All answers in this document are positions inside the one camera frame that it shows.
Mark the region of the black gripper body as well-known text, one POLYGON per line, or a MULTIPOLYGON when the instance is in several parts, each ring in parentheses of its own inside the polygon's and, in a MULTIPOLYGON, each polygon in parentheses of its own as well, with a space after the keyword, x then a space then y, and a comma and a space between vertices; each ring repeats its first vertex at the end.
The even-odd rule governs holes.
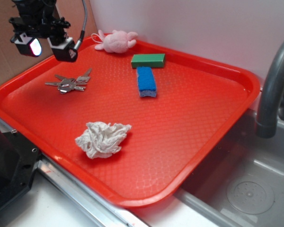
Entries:
POLYGON ((66 39, 65 29, 71 25, 65 18, 55 18, 55 0, 14 0, 19 17, 11 17, 14 38, 21 35, 33 38, 66 39))

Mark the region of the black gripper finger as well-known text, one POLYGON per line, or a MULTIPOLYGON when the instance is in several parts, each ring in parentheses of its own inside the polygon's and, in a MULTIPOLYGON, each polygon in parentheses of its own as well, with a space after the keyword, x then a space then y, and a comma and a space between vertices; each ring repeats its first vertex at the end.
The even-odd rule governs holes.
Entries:
POLYGON ((78 58, 78 51, 75 49, 73 38, 66 38, 61 44, 54 45, 50 38, 47 38, 52 52, 58 61, 75 62, 78 58))
POLYGON ((26 33, 14 35, 10 41, 16 45, 20 54, 31 57, 38 57, 42 53, 42 46, 37 38, 29 37, 26 33))

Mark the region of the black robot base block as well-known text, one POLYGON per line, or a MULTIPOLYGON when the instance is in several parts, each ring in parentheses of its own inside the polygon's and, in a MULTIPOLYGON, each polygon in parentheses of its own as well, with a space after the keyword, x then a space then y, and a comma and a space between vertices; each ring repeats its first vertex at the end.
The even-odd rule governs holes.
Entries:
POLYGON ((0 212, 31 189, 40 156, 21 133, 0 131, 0 212))

